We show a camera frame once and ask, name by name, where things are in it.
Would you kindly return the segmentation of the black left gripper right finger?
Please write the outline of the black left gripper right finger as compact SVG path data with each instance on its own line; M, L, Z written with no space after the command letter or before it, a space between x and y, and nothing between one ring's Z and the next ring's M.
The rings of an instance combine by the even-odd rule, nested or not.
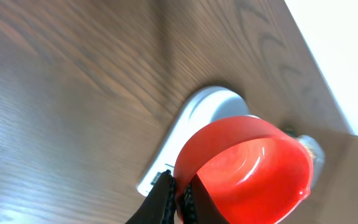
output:
M181 196L181 219L184 224L228 224L215 206L198 175Z

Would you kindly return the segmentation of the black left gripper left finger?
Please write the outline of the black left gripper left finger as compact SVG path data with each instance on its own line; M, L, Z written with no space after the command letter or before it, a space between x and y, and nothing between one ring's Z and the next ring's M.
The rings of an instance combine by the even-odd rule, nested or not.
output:
M176 182L171 172L162 172L142 205L126 224L174 224Z

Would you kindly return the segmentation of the red plastic measuring scoop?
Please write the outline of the red plastic measuring scoop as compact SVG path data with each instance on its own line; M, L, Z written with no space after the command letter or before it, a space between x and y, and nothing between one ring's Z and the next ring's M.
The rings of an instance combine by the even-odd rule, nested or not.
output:
M269 122L233 116L192 135L173 176L177 200L199 177L229 223L278 223L309 196L313 162L306 147Z

